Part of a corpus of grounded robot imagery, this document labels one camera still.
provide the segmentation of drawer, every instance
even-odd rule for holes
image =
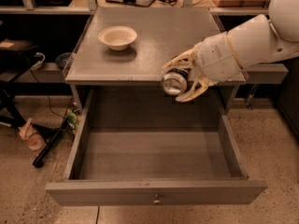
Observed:
[[[249,180],[217,90],[187,104],[160,89],[90,90],[60,183],[60,205],[247,204]]]

